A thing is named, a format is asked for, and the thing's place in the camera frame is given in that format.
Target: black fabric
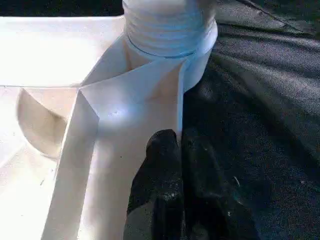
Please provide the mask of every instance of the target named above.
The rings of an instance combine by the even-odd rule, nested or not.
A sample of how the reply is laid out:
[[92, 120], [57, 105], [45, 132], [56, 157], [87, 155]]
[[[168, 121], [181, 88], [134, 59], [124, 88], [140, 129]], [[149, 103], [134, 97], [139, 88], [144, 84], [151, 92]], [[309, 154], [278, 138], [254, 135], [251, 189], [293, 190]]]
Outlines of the black fabric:
[[1, 0], [0, 16], [86, 17], [124, 14], [122, 0]]
[[183, 128], [221, 156], [261, 239], [320, 238], [319, 42], [220, 25]]

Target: white molded plastic surface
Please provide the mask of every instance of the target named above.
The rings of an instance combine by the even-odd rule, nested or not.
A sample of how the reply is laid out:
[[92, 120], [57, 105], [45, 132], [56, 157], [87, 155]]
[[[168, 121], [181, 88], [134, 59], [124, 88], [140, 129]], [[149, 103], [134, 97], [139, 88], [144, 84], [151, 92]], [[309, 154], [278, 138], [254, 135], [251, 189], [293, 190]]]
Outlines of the white molded plastic surface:
[[13, 156], [2, 163], [1, 239], [41, 238], [55, 183], [56, 165], [56, 162], [36, 154], [26, 145], [18, 148]]
[[[0, 56], [0, 63], [8, 67], [0, 73], [0, 85], [8, 83], [4, 80], [8, 77], [13, 81], [7, 85], [79, 87], [77, 94], [74, 88], [60, 99], [54, 98], [54, 89], [49, 88], [21, 92], [17, 116], [25, 138], [45, 156], [58, 156], [56, 179], [50, 181], [54, 191], [46, 195], [52, 196], [50, 208], [41, 211], [48, 213], [46, 222], [35, 221], [39, 225], [26, 237], [38, 239], [29, 236], [35, 236], [35, 232], [40, 236], [45, 226], [43, 240], [120, 240], [131, 183], [145, 158], [146, 144], [162, 129], [173, 129], [180, 135], [183, 93], [201, 79], [217, 37], [217, 25], [213, 22], [207, 38], [192, 54], [167, 59], [137, 49], [123, 34], [123, 16], [23, 19], [0, 20], [0, 29], [8, 34], [6, 43], [13, 39], [18, 46], [19, 51], [13, 55], [22, 55], [8, 62]], [[62, 46], [59, 51], [44, 51], [49, 37], [58, 40], [51, 44]], [[69, 37], [76, 39], [74, 46], [66, 39]], [[92, 48], [84, 47], [84, 42]], [[29, 50], [35, 51], [35, 57], [27, 62]], [[72, 64], [67, 66], [68, 59]], [[24, 62], [30, 68], [13, 71]], [[39, 62], [44, 68], [31, 68]], [[70, 110], [73, 94], [76, 100]], [[65, 108], [59, 108], [59, 101], [66, 101]], [[63, 125], [61, 131], [55, 130], [56, 117], [63, 123], [58, 124]], [[7, 196], [0, 194], [0, 201]], [[0, 238], [8, 239], [1, 232]]]
[[0, 17], [0, 85], [80, 86], [124, 26], [124, 16]]
[[25, 143], [19, 124], [16, 121], [17, 98], [20, 87], [0, 86], [0, 167]]

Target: wrinkled black fabric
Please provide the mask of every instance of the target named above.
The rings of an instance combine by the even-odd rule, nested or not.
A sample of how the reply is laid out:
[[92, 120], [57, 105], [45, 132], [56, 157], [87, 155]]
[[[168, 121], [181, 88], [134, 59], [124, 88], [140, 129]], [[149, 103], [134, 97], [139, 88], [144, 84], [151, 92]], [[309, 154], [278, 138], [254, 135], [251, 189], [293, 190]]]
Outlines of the wrinkled black fabric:
[[[224, 163], [205, 137], [195, 129], [184, 131], [182, 175], [188, 236], [199, 239], [194, 236], [201, 230], [208, 240], [259, 240], [250, 209], [244, 205], [247, 202], [239, 198], [241, 187], [236, 179], [228, 181]], [[268, 191], [260, 192], [255, 204], [264, 207]]]
[[221, 24], [264, 31], [319, 35], [320, 3], [314, 0], [217, 0]]
[[1, 0], [0, 16], [90, 17], [124, 14], [122, 0]]
[[228, 182], [238, 179], [261, 239], [318, 239], [319, 42], [219, 30], [201, 82], [184, 96], [183, 128], [207, 136]]

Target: curved indentation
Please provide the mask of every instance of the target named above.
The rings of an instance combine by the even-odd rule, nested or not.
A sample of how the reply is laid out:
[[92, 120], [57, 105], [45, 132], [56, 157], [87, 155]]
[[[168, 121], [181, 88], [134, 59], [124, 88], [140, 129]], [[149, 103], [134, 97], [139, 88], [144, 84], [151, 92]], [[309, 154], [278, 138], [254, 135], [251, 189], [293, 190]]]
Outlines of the curved indentation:
[[26, 141], [48, 158], [58, 158], [66, 121], [37, 102], [25, 89], [17, 100], [17, 121]]

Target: white plastic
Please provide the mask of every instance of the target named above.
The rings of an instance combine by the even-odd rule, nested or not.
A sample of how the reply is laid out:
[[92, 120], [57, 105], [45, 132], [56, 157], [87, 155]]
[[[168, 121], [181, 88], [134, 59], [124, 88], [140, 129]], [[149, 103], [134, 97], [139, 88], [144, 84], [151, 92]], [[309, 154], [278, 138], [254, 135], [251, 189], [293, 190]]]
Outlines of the white plastic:
[[210, 6], [196, 0], [123, 0], [123, 9], [132, 44], [159, 57], [194, 53], [214, 26]]
[[26, 145], [16, 147], [16, 153], [0, 166], [0, 238], [39, 240], [57, 164]]

